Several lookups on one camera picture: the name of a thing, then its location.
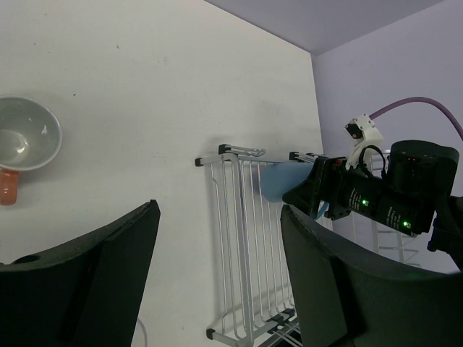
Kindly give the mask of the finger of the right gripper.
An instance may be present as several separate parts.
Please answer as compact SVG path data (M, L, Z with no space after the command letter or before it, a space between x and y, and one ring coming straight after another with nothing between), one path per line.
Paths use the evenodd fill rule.
M309 217L318 215L318 181L309 174L298 186L283 195L283 201Z

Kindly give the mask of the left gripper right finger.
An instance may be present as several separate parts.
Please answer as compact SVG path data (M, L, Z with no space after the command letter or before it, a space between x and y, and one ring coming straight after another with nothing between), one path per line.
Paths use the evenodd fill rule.
M291 206L281 235L304 346L460 346L462 274L382 257Z

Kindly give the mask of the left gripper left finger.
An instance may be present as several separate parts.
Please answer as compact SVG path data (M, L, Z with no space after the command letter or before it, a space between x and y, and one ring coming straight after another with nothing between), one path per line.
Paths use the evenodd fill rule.
M3 346L130 346L161 217L116 221L1 266Z

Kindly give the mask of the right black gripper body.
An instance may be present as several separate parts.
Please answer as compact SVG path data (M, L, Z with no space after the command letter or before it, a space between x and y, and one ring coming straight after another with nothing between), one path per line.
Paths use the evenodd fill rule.
M347 170L344 164L344 158L315 159L307 178L307 214L317 217L319 204L326 202L326 217L331 220L351 212L383 220L383 180L358 168Z

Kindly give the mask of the plain blue cup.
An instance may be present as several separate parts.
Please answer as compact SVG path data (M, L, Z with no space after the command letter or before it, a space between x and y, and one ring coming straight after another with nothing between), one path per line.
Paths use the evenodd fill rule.
M313 168L312 163L277 163L260 172L262 195L269 202L282 202L283 195L300 185Z

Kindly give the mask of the orange ceramic mug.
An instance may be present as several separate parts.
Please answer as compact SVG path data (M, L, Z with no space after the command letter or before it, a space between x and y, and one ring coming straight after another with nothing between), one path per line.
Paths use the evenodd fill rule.
M17 201L20 173L48 165L59 153L63 132L47 107L30 98L1 97L1 204Z

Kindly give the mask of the blue flowered mug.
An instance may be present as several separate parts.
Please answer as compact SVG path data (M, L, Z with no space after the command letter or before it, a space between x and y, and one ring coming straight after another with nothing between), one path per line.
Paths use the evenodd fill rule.
M322 218L325 215L325 212L329 209L330 204L328 202L322 202L317 211L315 220Z

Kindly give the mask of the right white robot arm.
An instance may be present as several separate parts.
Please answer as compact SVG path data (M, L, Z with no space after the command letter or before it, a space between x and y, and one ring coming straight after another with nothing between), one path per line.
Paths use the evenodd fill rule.
M331 220L355 212L408 236L431 232L428 250L447 253L461 267L462 198L451 193L459 152L420 140L395 142L375 176L365 163L371 150L380 152L368 145L354 165L345 157L316 158L307 178L282 200L311 218L326 202Z

